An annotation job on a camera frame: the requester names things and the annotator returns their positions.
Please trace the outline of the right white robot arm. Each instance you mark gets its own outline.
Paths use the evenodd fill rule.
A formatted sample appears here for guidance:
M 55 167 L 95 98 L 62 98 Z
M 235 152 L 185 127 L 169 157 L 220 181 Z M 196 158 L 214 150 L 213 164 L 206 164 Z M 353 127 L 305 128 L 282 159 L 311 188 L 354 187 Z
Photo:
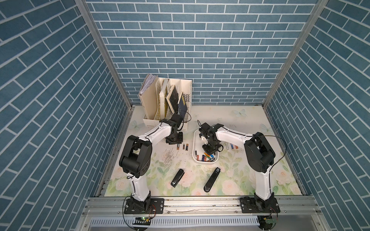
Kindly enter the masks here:
M 272 197 L 269 172 L 276 156 L 268 140 L 260 132 L 246 134 L 231 130 L 222 124 L 210 126 L 203 123 L 199 127 L 199 137 L 203 140 L 205 153 L 212 155 L 221 147 L 221 142 L 244 147 L 249 166 L 255 171 L 256 198 L 267 201 Z

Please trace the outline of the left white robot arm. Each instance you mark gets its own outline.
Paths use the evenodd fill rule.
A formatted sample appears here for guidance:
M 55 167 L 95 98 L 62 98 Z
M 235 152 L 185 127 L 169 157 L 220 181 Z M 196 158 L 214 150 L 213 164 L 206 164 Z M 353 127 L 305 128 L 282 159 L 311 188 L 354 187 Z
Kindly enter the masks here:
M 183 120 L 181 115 L 174 114 L 170 119 L 161 120 L 151 131 L 127 138 L 121 152 L 119 166 L 132 182 L 132 199 L 144 202 L 150 198 L 145 174 L 150 167 L 153 147 L 163 139 L 169 145 L 181 144 L 183 133 L 179 131 L 179 127 Z

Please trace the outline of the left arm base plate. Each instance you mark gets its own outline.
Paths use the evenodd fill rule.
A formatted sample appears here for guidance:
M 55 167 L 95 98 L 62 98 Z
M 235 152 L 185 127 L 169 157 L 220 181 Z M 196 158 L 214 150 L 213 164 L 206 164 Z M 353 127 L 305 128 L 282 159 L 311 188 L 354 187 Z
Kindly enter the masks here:
M 133 197 L 126 200 L 124 214 L 162 214 L 164 209 L 164 198 L 149 198 L 145 201 L 138 201 Z

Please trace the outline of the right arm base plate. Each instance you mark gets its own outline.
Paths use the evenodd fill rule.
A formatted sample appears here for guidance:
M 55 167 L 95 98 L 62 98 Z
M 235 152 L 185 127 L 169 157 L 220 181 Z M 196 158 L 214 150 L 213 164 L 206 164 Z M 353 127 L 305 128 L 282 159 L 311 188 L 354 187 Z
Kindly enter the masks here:
M 242 197 L 240 199 L 242 213 L 280 213 L 277 199 L 274 195 L 267 200 L 262 200 L 258 196 Z

